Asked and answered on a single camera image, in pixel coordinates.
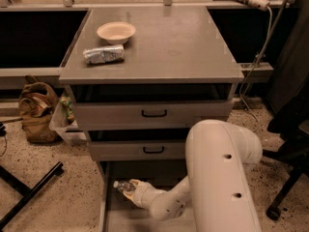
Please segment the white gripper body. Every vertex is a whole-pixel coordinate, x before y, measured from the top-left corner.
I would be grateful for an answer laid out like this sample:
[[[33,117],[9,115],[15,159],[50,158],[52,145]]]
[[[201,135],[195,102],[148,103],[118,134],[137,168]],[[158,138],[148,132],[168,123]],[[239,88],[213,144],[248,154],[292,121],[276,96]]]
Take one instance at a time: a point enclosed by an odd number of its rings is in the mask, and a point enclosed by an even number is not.
[[[150,183],[139,182],[133,192],[133,203],[139,208],[150,208],[154,200],[162,193],[162,189],[157,189]]]

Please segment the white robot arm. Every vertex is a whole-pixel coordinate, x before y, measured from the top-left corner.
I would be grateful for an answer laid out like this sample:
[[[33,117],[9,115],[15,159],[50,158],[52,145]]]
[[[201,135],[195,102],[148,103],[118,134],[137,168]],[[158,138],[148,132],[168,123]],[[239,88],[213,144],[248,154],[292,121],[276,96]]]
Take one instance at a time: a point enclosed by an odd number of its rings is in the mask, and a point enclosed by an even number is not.
[[[201,121],[185,142],[186,177],[169,191],[131,179],[122,193],[157,220],[179,217],[191,202],[197,232],[262,232],[243,168],[261,158],[261,141],[251,130]]]

